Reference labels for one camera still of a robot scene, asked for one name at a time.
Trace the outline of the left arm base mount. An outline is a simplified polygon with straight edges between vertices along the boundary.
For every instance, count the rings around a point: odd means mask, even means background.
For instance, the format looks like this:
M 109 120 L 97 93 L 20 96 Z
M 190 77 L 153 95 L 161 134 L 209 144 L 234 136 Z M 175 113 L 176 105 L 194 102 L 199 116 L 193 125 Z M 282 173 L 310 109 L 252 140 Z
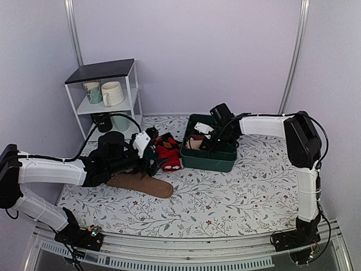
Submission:
M 63 230 L 57 231 L 54 240 L 72 247 L 84 248 L 99 252 L 103 244 L 104 235 L 100 227 L 91 225 L 86 229 L 67 225 Z

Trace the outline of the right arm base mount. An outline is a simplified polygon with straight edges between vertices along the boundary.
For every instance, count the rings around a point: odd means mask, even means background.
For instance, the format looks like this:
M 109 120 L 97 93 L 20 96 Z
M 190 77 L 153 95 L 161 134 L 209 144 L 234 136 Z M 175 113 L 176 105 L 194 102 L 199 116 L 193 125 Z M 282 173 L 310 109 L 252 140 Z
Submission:
M 320 234 L 316 226 L 310 232 L 305 229 L 276 231 L 271 234 L 270 242 L 276 252 L 292 250 L 320 242 Z

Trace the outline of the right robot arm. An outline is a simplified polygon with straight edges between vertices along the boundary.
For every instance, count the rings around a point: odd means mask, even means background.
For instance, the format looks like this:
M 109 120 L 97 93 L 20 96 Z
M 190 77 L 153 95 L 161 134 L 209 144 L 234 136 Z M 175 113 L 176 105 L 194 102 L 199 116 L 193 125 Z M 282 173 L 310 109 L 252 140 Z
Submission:
M 242 219 L 247 232 L 277 229 L 286 217 L 296 218 L 292 242 L 304 246 L 313 238 L 322 212 L 319 171 L 325 153 L 316 131 L 318 123 L 306 112 L 233 115 L 225 104 L 211 110 L 210 123 L 193 130 L 205 137 L 199 160 L 210 170 L 221 169 L 218 154 L 231 146 L 239 156 L 235 175 L 226 180 L 223 205 Z

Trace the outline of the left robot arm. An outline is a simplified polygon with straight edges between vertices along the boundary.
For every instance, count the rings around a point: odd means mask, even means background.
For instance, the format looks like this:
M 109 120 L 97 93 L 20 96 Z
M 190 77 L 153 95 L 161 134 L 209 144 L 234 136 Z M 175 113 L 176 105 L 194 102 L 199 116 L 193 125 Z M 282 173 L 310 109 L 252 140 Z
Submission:
M 157 198 L 169 198 L 173 186 L 154 178 L 167 162 L 155 151 L 156 129 L 133 134 L 130 141 L 121 132 L 100 136 L 95 150 L 88 156 L 71 159 L 31 155 L 9 144 L 1 153 L 1 208 L 22 212 L 40 221 L 72 245 L 84 239 L 73 213 L 44 200 L 27 187 L 27 183 L 64 183 L 82 187 L 111 187 L 134 190 Z

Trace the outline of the beige striped sock pair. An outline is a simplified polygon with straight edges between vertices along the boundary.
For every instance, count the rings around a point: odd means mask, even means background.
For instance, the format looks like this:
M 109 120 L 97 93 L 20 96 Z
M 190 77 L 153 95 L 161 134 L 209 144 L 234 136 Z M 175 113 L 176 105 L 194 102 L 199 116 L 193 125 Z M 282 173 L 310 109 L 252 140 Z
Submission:
M 191 135 L 186 138 L 186 148 L 190 150 L 203 150 L 206 137 L 204 135 Z

